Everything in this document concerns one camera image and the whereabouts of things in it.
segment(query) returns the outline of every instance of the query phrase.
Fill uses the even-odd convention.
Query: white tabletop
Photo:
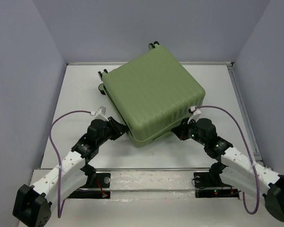
[[[47,172],[35,170],[32,183]],[[192,173],[112,172],[111,199],[68,199],[62,218],[58,219],[54,210],[46,227],[284,227],[263,205],[255,215],[249,215],[242,200],[236,198],[196,199],[189,183]],[[255,203],[247,201],[250,210]]]
[[[98,91],[101,83],[97,72],[111,71],[118,65],[68,66],[62,84],[54,119],[73,110],[97,110],[106,107],[106,115],[116,120],[118,117],[108,98]],[[235,96],[231,79],[224,65],[185,65],[188,72],[206,90],[204,105],[216,105],[231,112],[246,128]],[[203,109],[201,117],[209,118],[217,128],[218,135],[246,153],[240,133],[225,113],[219,110]],[[61,154],[65,156],[78,139],[86,132],[92,117],[87,113],[75,113],[60,120],[53,128],[53,140]],[[127,135],[116,141],[108,141],[99,149],[99,154],[91,160],[95,168],[198,168],[210,167],[215,160],[209,158],[201,145],[193,140],[180,141],[176,136],[136,148]],[[41,168],[57,165],[56,154],[47,142]]]

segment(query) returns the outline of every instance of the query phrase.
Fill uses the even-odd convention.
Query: gray wall
[[[234,68],[262,158],[283,173],[284,0],[271,0]]]
[[[33,0],[66,62],[129,61],[158,40],[180,61],[235,61],[269,0]]]
[[[65,63],[31,0],[0,0],[0,227],[41,162]]]

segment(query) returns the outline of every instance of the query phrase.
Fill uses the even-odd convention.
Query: screw
[[[104,178],[104,183],[109,184],[110,183],[110,178],[106,176]]]

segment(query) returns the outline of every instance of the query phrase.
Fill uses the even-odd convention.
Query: suitcase
[[[201,105],[205,90],[177,59],[158,42],[149,51],[99,75],[99,86],[129,127],[129,136],[138,147],[171,134],[188,109]]]

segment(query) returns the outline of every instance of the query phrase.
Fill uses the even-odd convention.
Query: black wheel
[[[104,84],[100,84],[98,87],[98,90],[100,91],[101,94],[105,95],[105,91],[104,91]]]
[[[99,77],[100,77],[100,80],[102,81],[102,76],[103,76],[103,75],[102,75],[102,72],[99,71],[99,72],[98,72],[98,75],[99,75]]]
[[[149,50],[152,50],[152,49],[154,49],[154,48],[155,48],[155,45],[154,45],[154,44],[152,44],[152,43],[148,44],[148,49],[149,49]]]

